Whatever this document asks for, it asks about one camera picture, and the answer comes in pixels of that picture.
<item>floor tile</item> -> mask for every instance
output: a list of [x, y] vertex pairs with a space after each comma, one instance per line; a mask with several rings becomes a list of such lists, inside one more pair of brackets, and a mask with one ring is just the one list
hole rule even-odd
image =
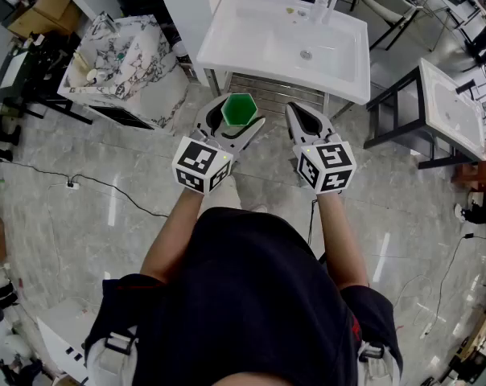
[[358, 147], [353, 147], [352, 152], [357, 164], [356, 173], [343, 196], [386, 206], [391, 193], [391, 160]]
[[[130, 189], [132, 172], [141, 153], [80, 139], [74, 139], [73, 142], [79, 153], [84, 155], [83, 166], [75, 171], [75, 175], [80, 174], [97, 179], [103, 183], [114, 185], [125, 192]], [[92, 187], [108, 195], [114, 193], [121, 196], [110, 186], [82, 177], [77, 178], [77, 180], [85, 186]]]
[[14, 161], [40, 170], [72, 175], [83, 165], [82, 142], [56, 132], [24, 128], [20, 143], [13, 149]]
[[137, 150], [173, 158], [182, 136], [156, 133], [153, 130], [132, 129], [108, 122], [101, 142], [125, 149]]
[[182, 190], [173, 177], [170, 158], [142, 154], [134, 164], [130, 196], [146, 210], [169, 214]]
[[57, 125], [57, 121], [60, 118], [60, 113], [48, 107], [41, 105], [40, 103], [34, 103], [28, 105], [28, 108], [42, 116], [43, 119], [25, 114], [23, 116], [23, 127], [29, 127], [31, 129], [39, 129], [47, 132], [54, 131]]
[[345, 200], [345, 211], [363, 253], [417, 258], [413, 247], [422, 239], [417, 216], [354, 199]]
[[[338, 109], [345, 106], [345, 103], [338, 105]], [[364, 106], [353, 105], [341, 116], [336, 118], [332, 124], [336, 132], [345, 142], [351, 146], [363, 148], [365, 140], [369, 136], [370, 116]]]
[[241, 152], [234, 172], [298, 186], [299, 178], [290, 162], [295, 158], [293, 143], [283, 125], [284, 116], [263, 114], [266, 122], [250, 145]]
[[[97, 119], [103, 119], [100, 115], [90, 112], [84, 109], [81, 105], [74, 103], [72, 106], [72, 112], [86, 117], [93, 122]], [[72, 136], [74, 138], [89, 139], [91, 133], [93, 132], [93, 124], [89, 125], [83, 121], [77, 120], [74, 117], [66, 116], [65, 114], [59, 113], [59, 120], [56, 124], [56, 132], [58, 134], [65, 134], [67, 136]]]

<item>sink drain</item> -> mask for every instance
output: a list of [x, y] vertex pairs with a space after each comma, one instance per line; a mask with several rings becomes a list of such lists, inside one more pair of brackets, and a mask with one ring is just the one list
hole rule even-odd
[[313, 55], [310, 51], [302, 50], [300, 52], [300, 57], [302, 57], [304, 60], [311, 60], [313, 58]]

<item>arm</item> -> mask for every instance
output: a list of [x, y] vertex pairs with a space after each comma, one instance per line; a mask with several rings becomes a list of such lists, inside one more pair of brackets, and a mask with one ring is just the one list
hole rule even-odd
[[204, 195], [184, 188], [161, 232], [151, 245], [141, 274], [168, 283], [177, 270], [192, 236]]
[[340, 197], [336, 193], [317, 197], [329, 275], [340, 290], [352, 285], [368, 286], [365, 259], [352, 235]]

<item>marble countertop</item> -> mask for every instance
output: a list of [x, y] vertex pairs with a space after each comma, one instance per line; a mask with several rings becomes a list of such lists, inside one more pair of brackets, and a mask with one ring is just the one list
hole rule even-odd
[[153, 15], [120, 18], [115, 22], [118, 33], [96, 18], [77, 48], [90, 65], [106, 71], [107, 78], [99, 84], [89, 83], [73, 60], [64, 74], [59, 94], [100, 94], [126, 101], [177, 67], [175, 55]]

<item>sink basin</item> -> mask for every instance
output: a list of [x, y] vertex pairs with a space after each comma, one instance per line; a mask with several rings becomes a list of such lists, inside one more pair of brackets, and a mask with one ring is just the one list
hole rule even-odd
[[308, 20], [299, 0], [221, 0], [197, 61], [204, 68], [282, 80], [370, 100], [367, 25], [333, 11], [328, 25]]
[[107, 72], [107, 77], [99, 83], [84, 82], [85, 87], [109, 87], [117, 83], [121, 75], [120, 68], [125, 59], [134, 36], [104, 37], [82, 43], [80, 53], [88, 63], [98, 70]]
[[[110, 31], [98, 16], [57, 92], [119, 125], [171, 133], [186, 100], [188, 80], [153, 15], [119, 18]], [[89, 68], [105, 79], [86, 80]]]
[[457, 94], [459, 86], [453, 79], [420, 59], [426, 123], [459, 143], [470, 157], [486, 160], [484, 124], [479, 102], [465, 92]]
[[89, 28], [77, 51], [91, 68], [106, 72], [107, 77], [100, 82], [89, 82], [78, 62], [73, 60], [59, 93], [101, 93], [128, 100], [146, 83], [147, 77], [153, 76], [149, 70], [154, 71], [151, 65], [164, 37], [157, 27], [152, 27], [154, 19], [150, 16], [141, 16], [138, 21], [120, 18], [116, 20], [119, 26], [116, 33], [98, 20]]

